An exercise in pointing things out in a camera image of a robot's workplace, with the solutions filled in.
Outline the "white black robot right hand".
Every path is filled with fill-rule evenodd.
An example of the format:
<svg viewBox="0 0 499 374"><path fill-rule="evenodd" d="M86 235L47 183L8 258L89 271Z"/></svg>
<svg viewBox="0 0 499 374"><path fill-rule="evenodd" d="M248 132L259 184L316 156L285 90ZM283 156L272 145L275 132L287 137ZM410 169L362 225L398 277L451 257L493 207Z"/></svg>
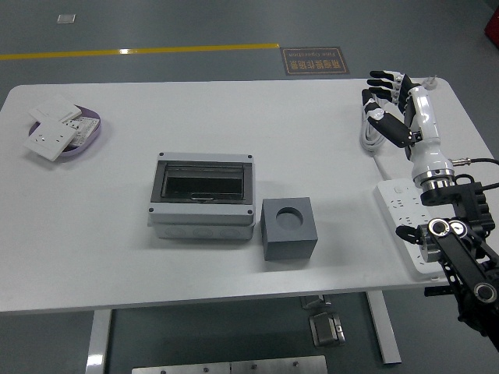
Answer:
<svg viewBox="0 0 499 374"><path fill-rule="evenodd" d="M441 152L434 108L424 85L404 73L374 70L362 90L364 150L376 153L384 141L405 151L412 180L426 192L454 184L455 170Z"/></svg>

